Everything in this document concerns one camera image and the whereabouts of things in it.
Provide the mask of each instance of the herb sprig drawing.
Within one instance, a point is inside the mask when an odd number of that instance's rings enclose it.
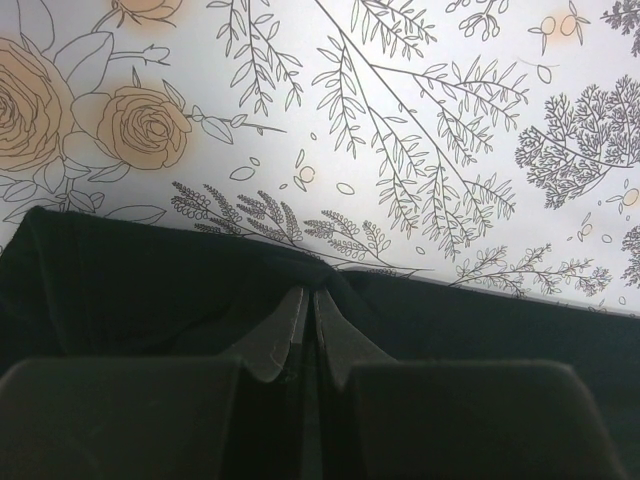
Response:
[[[285,111],[294,100],[298,106],[302,105],[302,86],[295,79],[300,73],[296,68],[302,68],[302,63],[295,56],[276,48],[274,39],[278,35],[280,21],[274,20],[271,13],[256,15],[254,3],[253,0],[214,0],[207,7],[228,10],[217,38],[225,39],[227,57],[233,54],[234,60],[243,62],[230,85],[232,88],[243,85],[239,106],[255,98],[253,112],[261,111],[269,116],[268,104],[273,103],[269,91],[277,90],[280,85],[288,88]],[[270,6],[268,0],[261,0],[261,3]]]
[[[422,225],[423,235],[439,241],[445,257],[455,258],[460,245],[469,246],[487,233],[494,216],[509,218],[515,210],[508,180],[498,182],[497,175],[467,178],[462,169],[476,163],[479,152],[493,150],[490,130],[499,125],[506,131],[517,127],[515,109],[527,102],[527,89],[520,87],[525,75],[515,77],[515,63],[501,69],[497,60],[483,65],[480,57],[467,69],[450,62],[432,65],[422,73],[369,61],[349,32],[316,3],[339,33],[339,39],[329,37],[330,45],[319,49],[333,64],[331,70],[313,82],[329,89],[318,109],[329,111],[336,150],[346,141],[347,151],[356,158],[357,149],[366,148],[360,134],[366,121],[374,132],[369,145],[382,158],[380,203],[389,204],[392,228],[399,226],[410,238]],[[406,11],[413,11],[411,4],[405,3]],[[354,7],[352,31],[359,19]],[[407,60],[410,51],[406,50]],[[397,104],[400,115],[384,113],[375,105],[372,87],[363,85],[356,62],[377,78],[377,88],[382,87]],[[391,87],[391,77],[409,80],[420,98],[435,106],[436,128],[418,119],[417,110]]]
[[[497,15],[502,15],[509,9],[509,0],[475,0],[475,4],[481,9],[462,20],[458,29],[462,30],[467,38],[472,37],[476,33],[476,29],[481,30],[483,42],[500,35]],[[446,12],[454,13],[459,7],[467,8],[470,5],[471,0],[455,0],[447,5]]]
[[[238,237],[265,239],[271,242],[332,261],[335,268],[366,267],[399,276],[427,271],[421,268],[404,268],[383,258],[391,246],[380,227],[365,220],[360,225],[344,215],[323,210],[322,220],[305,220],[304,233],[326,240],[340,256],[320,253],[305,246],[302,227],[290,205],[277,202],[268,193],[259,190],[258,198],[238,195],[235,206],[217,189],[204,185],[207,194],[200,193],[179,182],[173,182],[178,190],[171,204],[177,212],[194,219],[197,230],[206,233],[228,234]]]
[[[631,53],[634,57],[640,54],[640,0],[618,0],[611,7],[611,12],[605,11],[601,19],[613,30],[621,30],[622,35],[633,33]]]
[[[537,286],[543,295],[557,295],[562,293],[563,284],[573,284],[576,290],[592,297],[602,292],[611,282],[609,270],[593,267],[591,259],[571,259],[562,262],[559,267],[545,267],[544,257],[549,252],[549,244],[528,248],[516,263],[509,263],[508,248],[504,245],[479,250],[476,262],[472,264],[467,258],[462,265],[456,267],[458,279],[451,286],[482,285],[522,298],[531,292],[529,285]]]
[[[547,128],[524,130],[515,154],[529,183],[546,190],[545,207],[560,208],[640,161],[640,84],[629,76],[611,91],[590,85],[575,102],[553,96],[545,110]]]

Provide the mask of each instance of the fern illustration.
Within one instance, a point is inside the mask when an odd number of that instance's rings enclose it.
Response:
[[[268,0],[261,2],[269,6]],[[215,0],[208,8],[227,9],[226,22],[220,27],[217,38],[226,38],[225,55],[229,57],[234,46],[239,45],[233,55],[234,60],[243,60],[236,70],[231,87],[244,83],[245,90],[240,97],[240,106],[254,97],[254,113],[262,111],[269,115],[267,104],[273,103],[270,90],[285,84],[289,90],[285,99],[285,111],[295,100],[302,104],[303,89],[295,77],[299,74],[295,67],[302,63],[295,56],[277,50],[274,39],[280,29],[280,22],[274,21],[271,13],[255,16],[252,11],[253,0]]]
[[[233,206],[222,193],[209,185],[204,185],[208,195],[179,182],[173,182],[173,186],[178,195],[171,199],[171,204],[177,212],[196,220],[194,227],[201,232],[262,238],[329,260],[334,268],[366,267],[369,271],[404,277],[427,271],[395,266],[385,261],[382,254],[391,246],[391,240],[386,238],[380,227],[368,220],[358,227],[341,214],[327,210],[322,214],[328,220],[305,221],[309,227],[305,233],[327,240],[340,255],[325,254],[303,246],[304,235],[291,206],[285,202],[278,203],[262,190],[258,191],[258,198],[238,195],[240,203]]]
[[[625,76],[607,92],[590,85],[575,104],[564,95],[545,103],[547,129],[520,135],[516,162],[529,183],[546,190],[547,208],[595,188],[608,172],[640,161],[640,84]]]
[[[411,60],[415,54],[424,58],[420,46],[437,42],[430,30],[433,24],[425,25],[426,9],[416,12],[413,0],[402,0],[398,7],[396,0],[354,0],[351,10],[351,32],[355,32],[360,22],[362,43],[379,39],[383,53],[393,56],[400,48],[402,57]]]
[[[630,35],[635,30],[631,53],[637,57],[640,54],[640,0],[618,0],[611,7],[611,13],[605,11],[602,19],[613,30],[622,30],[622,35]]]
[[[466,259],[462,265],[456,267],[458,280],[451,286],[465,284],[483,285],[487,288],[497,288],[512,294],[515,297],[525,297],[532,285],[538,285],[543,295],[555,295],[562,293],[563,283],[573,283],[576,290],[584,292],[587,297],[592,297],[602,292],[611,282],[609,270],[602,267],[592,268],[593,260],[571,259],[564,261],[560,267],[544,267],[544,256],[551,252],[551,245],[544,247],[528,248],[517,263],[508,263],[507,247],[500,246],[486,250],[479,250],[477,261],[471,265],[471,260]]]
[[[621,278],[627,281],[628,287],[635,285],[640,288],[640,225],[633,227],[624,236],[622,251],[630,252],[631,258]]]
[[[352,126],[357,131],[363,122],[370,125],[371,148],[382,158],[380,203],[389,204],[391,228],[399,226],[409,238],[422,224],[423,234],[439,241],[445,257],[453,259],[460,253],[459,245],[469,246],[487,233],[494,216],[508,219],[515,210],[509,181],[499,183],[496,175],[466,178],[462,169],[476,163],[480,152],[493,151],[491,129],[517,127],[515,108],[527,102],[527,90],[519,87],[525,76],[511,78],[515,64],[500,70],[493,61],[483,67],[480,57],[465,71],[455,62],[433,65],[423,73],[372,63],[338,24],[336,28],[339,40],[330,38],[330,46],[319,49],[334,66],[313,82],[326,82],[329,89],[318,109],[329,110],[336,145],[353,133]],[[364,67],[355,66],[354,56]],[[380,94],[367,92],[359,68],[378,78],[397,102],[399,115],[385,114],[374,105],[372,99]],[[421,123],[417,111],[390,87],[391,75],[410,79],[420,96],[435,106],[435,128]],[[340,78],[348,78],[353,88],[340,88]],[[339,116],[342,109],[348,120]],[[354,149],[356,143],[363,144],[358,138],[352,140]]]

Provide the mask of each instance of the line-drawn leaf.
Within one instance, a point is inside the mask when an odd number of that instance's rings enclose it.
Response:
[[[55,41],[53,18],[42,0],[18,0],[18,11],[22,35],[28,37],[40,52],[51,48]]]
[[[102,202],[104,201],[104,193],[96,192],[92,193],[89,198],[91,198],[91,202],[93,203],[94,209],[99,209],[102,206]]]
[[[119,163],[113,167],[103,168],[98,173],[89,177],[90,182],[113,183],[124,178],[129,173],[131,166],[127,163]]]
[[[29,200],[27,203],[20,205],[13,212],[7,215],[3,222],[15,223],[20,225],[22,223],[22,219],[26,215],[26,213],[34,207],[53,207],[54,205],[58,205],[58,202],[51,200],[49,198],[38,198],[35,200]]]
[[[16,180],[14,180],[13,178],[9,178],[9,177],[5,177],[3,175],[0,175],[0,187],[10,187],[11,185],[14,185],[16,183]]]
[[[64,162],[58,157],[53,162],[40,167],[33,175],[33,181],[47,189],[49,193],[54,193],[64,180]]]
[[[238,83],[244,80],[244,78],[249,74],[249,71],[251,71],[251,60],[245,62],[238,69],[236,74],[233,76],[233,79],[231,80],[231,88],[235,87]]]
[[[324,48],[319,48],[318,51],[333,63],[340,63],[340,59],[335,53],[325,50]]]
[[[153,225],[160,220],[165,213],[167,213],[166,210],[154,207],[153,205],[132,205],[130,207],[118,208],[106,215],[105,218]]]
[[[167,95],[169,95],[169,98],[174,103],[174,105],[178,107],[180,111],[184,110],[187,102],[180,94],[180,92],[166,80],[162,80],[162,84],[164,85],[164,91],[167,92]]]
[[[273,14],[272,13],[265,13],[264,15],[260,15],[258,18],[256,18],[253,23],[255,25],[261,25],[263,23],[268,22],[272,18],[273,18]]]
[[[136,67],[131,67],[131,84],[136,88],[142,88],[142,82],[136,72]]]
[[[240,114],[240,115],[236,115],[235,117],[233,117],[233,119],[231,120],[231,126],[233,128],[238,128],[241,127],[242,124],[245,122],[245,120],[247,119],[248,115],[245,114]]]
[[[226,123],[216,117],[206,117],[202,121],[202,129],[207,133],[221,142],[228,143],[229,145],[233,145],[233,135],[231,134],[231,130]]]
[[[69,158],[64,161],[65,177],[75,180],[76,178],[84,177],[87,173],[91,173],[91,170],[87,167],[84,167]]]
[[[256,170],[253,167],[240,167],[231,172],[229,178],[238,182],[244,182],[245,180],[249,180],[251,177],[253,177],[255,173]]]
[[[55,57],[54,64],[75,97],[95,91],[104,78],[113,53],[113,34],[96,32],[68,43]]]
[[[5,202],[22,202],[33,197],[38,186],[29,180],[23,180],[11,185],[4,194]]]
[[[348,183],[337,183],[336,188],[343,195],[354,195],[356,193],[355,189]]]
[[[305,186],[304,182],[302,181],[302,179],[300,177],[293,177],[293,182],[296,184],[296,186],[302,190],[303,192],[307,191],[307,187]]]
[[[302,165],[302,162],[304,162],[304,149],[300,149],[300,153],[298,153],[298,158],[296,159],[296,168],[299,168],[300,165]]]
[[[69,192],[69,201],[71,205],[83,212],[95,213],[96,211],[93,207],[93,201],[86,193],[71,190],[71,192]]]
[[[280,29],[280,21],[274,22],[271,25],[271,28],[269,29],[269,35],[267,35],[267,40],[273,39],[278,34],[279,29]]]

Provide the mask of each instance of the leaf illustration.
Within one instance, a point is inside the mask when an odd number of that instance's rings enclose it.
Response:
[[[86,193],[72,190],[69,192],[69,201],[71,202],[71,205],[82,212],[95,213],[93,201]]]
[[[231,126],[233,128],[238,128],[241,127],[242,124],[245,122],[245,120],[247,119],[247,115],[236,115],[235,117],[233,117],[233,119],[231,120]]]
[[[131,167],[129,164],[121,162],[113,167],[103,168],[98,173],[89,177],[90,182],[113,183],[122,180],[129,173]]]
[[[24,180],[10,186],[4,194],[5,202],[22,202],[33,197],[38,190],[34,182]]]
[[[167,213],[166,210],[152,205],[132,205],[130,207],[118,208],[106,215],[105,218],[153,225],[160,220],[165,213]]]
[[[75,180],[76,178],[84,177],[88,173],[91,173],[87,167],[74,162],[71,159],[64,160],[64,175],[67,178]]]
[[[26,213],[34,207],[53,207],[57,206],[58,203],[50,200],[48,198],[38,198],[35,200],[29,200],[27,203],[20,205],[13,212],[7,215],[3,222],[15,223],[16,225],[20,225]]]
[[[221,142],[233,145],[233,135],[229,127],[216,117],[206,117],[202,121],[202,129],[210,136]]]
[[[100,86],[112,53],[112,33],[90,33],[68,43],[54,63],[77,98]]]
[[[33,175],[36,185],[45,188],[49,193],[54,193],[64,180],[64,162],[58,157],[53,162],[43,165]]]
[[[104,202],[104,193],[96,192],[90,195],[91,202],[93,203],[93,208],[98,210],[102,206],[102,202]]]
[[[184,107],[187,104],[187,102],[185,101],[184,97],[180,94],[180,92],[178,92],[178,90],[176,90],[176,88],[166,80],[163,80],[162,83],[164,85],[165,92],[167,92],[167,95],[169,96],[171,101],[175,104],[175,106],[178,107],[178,110],[180,111],[184,110]]]
[[[22,34],[28,37],[40,52],[51,48],[55,40],[53,18],[44,2],[42,0],[18,0],[18,7]]]
[[[253,167],[240,167],[231,172],[229,178],[238,182],[244,182],[245,180],[249,180],[251,177],[253,177],[255,173],[256,170]]]

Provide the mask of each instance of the peach rose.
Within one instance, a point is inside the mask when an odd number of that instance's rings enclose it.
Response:
[[[113,0],[113,8],[132,17],[148,20],[165,20],[173,15],[182,0]]]
[[[73,129],[73,94],[56,67],[25,40],[0,38],[0,169],[18,171],[60,155]]]
[[[102,153],[141,170],[175,165],[191,132],[191,124],[167,95],[145,88],[123,87],[114,97],[106,93],[83,95],[73,111]]]

